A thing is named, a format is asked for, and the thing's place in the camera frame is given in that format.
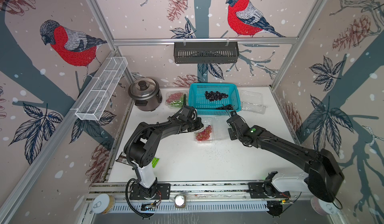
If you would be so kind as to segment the green grape bunch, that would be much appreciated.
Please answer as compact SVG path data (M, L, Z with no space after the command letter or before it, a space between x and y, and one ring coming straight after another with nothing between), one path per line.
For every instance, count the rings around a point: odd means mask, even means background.
M182 108L184 106L184 99L173 101L170 106L172 108Z

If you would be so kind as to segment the red grape bunch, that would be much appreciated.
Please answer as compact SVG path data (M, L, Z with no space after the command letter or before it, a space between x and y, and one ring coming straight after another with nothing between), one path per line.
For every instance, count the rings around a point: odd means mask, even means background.
M167 98L167 103L171 104L173 101L181 100L184 97L184 94L181 92L172 93Z
M210 140L212 131L213 131L212 126L208 125L203 131L197 132L196 140L199 142Z

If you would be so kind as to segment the clear plastic clamshell container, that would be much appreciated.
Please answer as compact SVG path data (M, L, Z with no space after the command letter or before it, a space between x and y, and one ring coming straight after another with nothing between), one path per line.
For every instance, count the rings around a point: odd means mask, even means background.
M188 95L186 92L182 92L182 91L168 92L166 94L165 104L169 108L180 109L184 104L184 99L186 99L186 102L187 102Z

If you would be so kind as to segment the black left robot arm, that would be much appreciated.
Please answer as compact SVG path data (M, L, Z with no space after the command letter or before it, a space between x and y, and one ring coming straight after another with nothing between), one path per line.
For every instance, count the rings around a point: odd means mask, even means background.
M194 107L183 106L166 122L148 124L141 122L124 147L128 165L137 178L135 186L144 198L152 198L157 192L158 180L151 167L162 139L200 130L204 125Z

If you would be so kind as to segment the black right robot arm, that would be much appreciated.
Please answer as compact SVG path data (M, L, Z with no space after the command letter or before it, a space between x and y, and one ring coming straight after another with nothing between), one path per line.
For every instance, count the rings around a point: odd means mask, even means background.
M293 163L309 176L305 179L309 191L322 201L331 203L345 179L334 155L326 150L304 148L284 140L263 127L249 127L245 120L231 111L227 123L231 140L239 140L246 147L269 151Z

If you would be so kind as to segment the teal plastic basket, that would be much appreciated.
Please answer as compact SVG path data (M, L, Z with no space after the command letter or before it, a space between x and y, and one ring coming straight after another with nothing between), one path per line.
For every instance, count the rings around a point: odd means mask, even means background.
M205 92L218 91L229 97L220 101L210 102L205 98ZM234 110L217 110L222 105L233 105ZM227 83L194 83L189 90L189 106L194 107L199 115L226 116L231 111L241 111L241 100L236 85Z

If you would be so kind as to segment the dark purple grape bunch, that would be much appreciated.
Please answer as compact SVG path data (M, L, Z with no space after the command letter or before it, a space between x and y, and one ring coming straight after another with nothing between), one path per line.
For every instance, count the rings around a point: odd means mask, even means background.
M220 92L218 92L218 91L210 91L210 92L208 92L208 91L206 91L205 92L205 98L207 99L207 100L209 100L210 102L213 102L213 101L220 101L220 100L222 100L222 99L226 99L226 98L228 98L229 97L229 95L228 94L225 94L225 93L220 93Z

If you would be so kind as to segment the green snack packet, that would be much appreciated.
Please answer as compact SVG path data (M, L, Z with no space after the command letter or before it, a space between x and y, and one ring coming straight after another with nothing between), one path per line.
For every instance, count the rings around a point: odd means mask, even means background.
M158 164L158 162L159 162L159 158L153 158L153 160L152 160L152 167L155 168L156 165Z

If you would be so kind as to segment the stainless steel rice cooker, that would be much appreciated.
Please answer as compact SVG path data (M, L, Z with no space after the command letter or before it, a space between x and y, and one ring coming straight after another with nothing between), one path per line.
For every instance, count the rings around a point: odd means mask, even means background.
M151 78L141 78L129 87L129 95L141 111L154 111L163 101L159 83Z

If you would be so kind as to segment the brown snack bar wrapper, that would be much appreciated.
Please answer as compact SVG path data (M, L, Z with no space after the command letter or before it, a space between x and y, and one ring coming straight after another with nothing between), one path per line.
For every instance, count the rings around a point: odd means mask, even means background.
M127 161L127 155L124 152L120 153L119 157L116 159L116 162L129 165Z

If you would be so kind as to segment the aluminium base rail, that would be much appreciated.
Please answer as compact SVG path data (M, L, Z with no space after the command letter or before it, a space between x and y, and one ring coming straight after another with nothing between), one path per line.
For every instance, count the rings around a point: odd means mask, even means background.
M126 201L129 188L126 183L93 184L82 212L94 214L92 203L100 194L108 194L116 200L111 213L132 213L135 210L145 214L173 214L196 212L266 212L268 205L276 201L288 207L299 201L309 201L313 195L309 193L290 192L284 196L268 198L257 195L247 181L236 182L171 182L170 186L160 191L161 197L154 201L138 198ZM175 196L185 195L187 205L183 209L175 207Z

